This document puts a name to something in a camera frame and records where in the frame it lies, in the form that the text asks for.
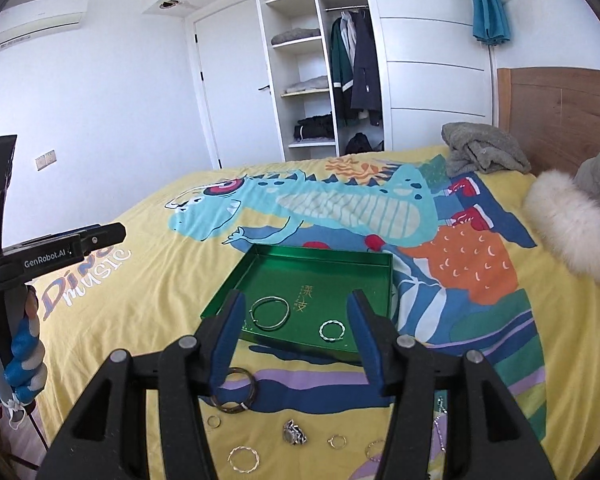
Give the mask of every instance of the blue gripper pad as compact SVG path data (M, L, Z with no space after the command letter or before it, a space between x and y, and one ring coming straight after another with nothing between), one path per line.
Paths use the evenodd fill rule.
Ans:
M219 314L220 317L225 313L225 309L229 309L229 314L218 334L216 348L211 353L209 385L212 391L224 383L231 358L234 356L235 346L238 344L238 336L246 315L244 294L240 292L234 295L231 303L225 301Z
M353 332L353 339L358 347L358 354L365 369L366 379L369 384L376 387L381 393L384 387L384 376L382 374L382 359L380 349L376 344L371 329L366 322L363 307L358 302L355 294L349 294L347 298L347 317L349 317L349 326Z

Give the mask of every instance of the white fluffy pillow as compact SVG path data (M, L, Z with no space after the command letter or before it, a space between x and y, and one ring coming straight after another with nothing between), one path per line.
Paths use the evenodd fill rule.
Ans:
M600 284L600 204L557 170L545 171L531 186L524 209L548 249L571 272Z

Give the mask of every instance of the blue and white glove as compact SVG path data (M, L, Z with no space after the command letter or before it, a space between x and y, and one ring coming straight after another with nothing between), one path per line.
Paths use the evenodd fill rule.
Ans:
M26 406L45 387L46 365L42 362L45 347L40 341L38 298L30 286L24 317L11 341L13 360L4 370L4 378L13 389L13 399Z

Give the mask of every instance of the clothes rail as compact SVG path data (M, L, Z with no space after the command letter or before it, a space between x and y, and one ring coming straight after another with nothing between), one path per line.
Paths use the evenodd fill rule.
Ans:
M348 7L331 7L330 9L325 9L326 12L333 12L334 10L349 10L349 9L368 9L368 5L354 5Z

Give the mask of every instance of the silver chain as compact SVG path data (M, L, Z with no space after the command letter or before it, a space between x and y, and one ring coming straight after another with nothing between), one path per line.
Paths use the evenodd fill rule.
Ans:
M445 443L442 440L442 432L440 431L440 426L438 425L438 420L440 420L440 417L442 417L442 415L446 415L446 409L445 409L445 401L442 399L442 397L438 397L438 415L436 415L436 418L433 419L433 424L436 427L436 433L438 434L438 441L440 442L440 451L442 451L443 453L446 453L446 449L445 449Z

